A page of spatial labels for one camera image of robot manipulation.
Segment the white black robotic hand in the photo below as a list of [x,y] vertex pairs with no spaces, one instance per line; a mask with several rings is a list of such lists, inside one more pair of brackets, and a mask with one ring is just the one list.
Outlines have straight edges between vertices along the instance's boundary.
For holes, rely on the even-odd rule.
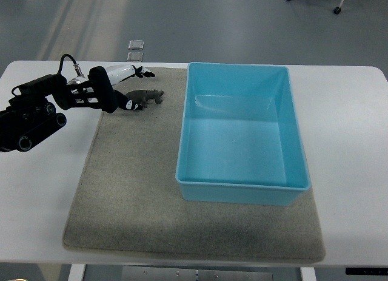
[[[80,71],[79,67],[75,67],[78,76],[72,80],[70,80],[67,85],[70,86],[77,86],[79,84],[82,84],[83,82],[86,81],[86,78]],[[142,77],[155,77],[155,74],[151,72],[149,69],[139,66],[136,67],[134,65],[119,65],[119,66],[111,66],[105,69],[107,72],[107,75],[109,77],[110,83],[113,86],[117,85],[118,83],[121,83],[123,81],[128,80],[129,78],[137,76],[138,78]],[[91,87],[81,87],[81,88],[76,88],[72,90],[73,94],[79,94],[79,93],[90,93],[92,92],[93,89]],[[132,103],[131,100],[129,100],[126,95],[118,92],[117,90],[113,90],[117,101],[118,101],[118,108],[123,109],[123,110],[143,110],[143,108],[140,105],[137,105],[135,103]],[[95,97],[91,98],[86,98],[86,99],[81,99],[77,98],[76,103],[81,104],[81,103],[100,103],[100,99],[97,99]]]

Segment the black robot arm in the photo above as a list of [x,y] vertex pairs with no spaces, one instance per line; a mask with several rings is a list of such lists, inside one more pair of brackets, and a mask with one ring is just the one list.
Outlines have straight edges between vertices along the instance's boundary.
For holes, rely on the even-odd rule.
[[27,152],[63,128],[67,119],[56,108],[88,107],[112,113],[118,108],[116,93],[105,68],[90,69],[87,80],[69,84],[61,74],[70,58],[78,75],[78,63],[69,54],[61,56],[56,74],[42,76],[12,89],[9,106],[1,111],[1,152]]

